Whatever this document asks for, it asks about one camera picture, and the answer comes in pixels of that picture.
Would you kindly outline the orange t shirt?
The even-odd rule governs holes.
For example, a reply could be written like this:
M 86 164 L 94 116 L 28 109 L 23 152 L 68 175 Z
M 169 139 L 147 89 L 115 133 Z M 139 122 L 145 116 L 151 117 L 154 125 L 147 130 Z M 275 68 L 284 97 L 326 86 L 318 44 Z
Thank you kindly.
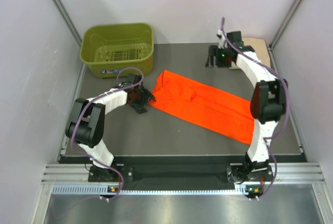
M 250 145 L 254 118 L 250 101 L 164 70 L 150 105 L 181 120 Z

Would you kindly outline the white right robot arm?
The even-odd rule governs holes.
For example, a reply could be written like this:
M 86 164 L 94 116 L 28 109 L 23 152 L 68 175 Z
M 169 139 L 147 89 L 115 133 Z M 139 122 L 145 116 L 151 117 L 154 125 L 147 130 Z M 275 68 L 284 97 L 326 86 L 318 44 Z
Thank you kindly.
M 240 175 L 241 181 L 255 180 L 269 171 L 272 136 L 281 117 L 287 113 L 287 82 L 258 58 L 252 46 L 244 44 L 240 31 L 225 33 L 219 29 L 217 37 L 219 43 L 209 46 L 206 67 L 230 68 L 235 64 L 254 88 L 250 101 L 250 113 L 254 118 L 252 142 L 241 171 L 233 169 L 229 177 L 234 179 Z

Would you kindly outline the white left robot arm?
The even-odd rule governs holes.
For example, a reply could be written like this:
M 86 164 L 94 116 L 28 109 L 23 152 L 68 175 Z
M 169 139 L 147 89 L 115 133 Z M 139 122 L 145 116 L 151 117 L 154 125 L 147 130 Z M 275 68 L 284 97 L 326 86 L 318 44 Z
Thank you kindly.
M 73 103 L 65 135 L 92 160 L 89 170 L 94 181 L 112 181 L 118 168 L 114 155 L 104 141 L 105 116 L 116 108 L 128 105 L 136 113 L 147 112 L 146 105 L 155 100 L 144 87 L 143 76 L 128 74 L 126 80 L 94 98 L 78 98 Z

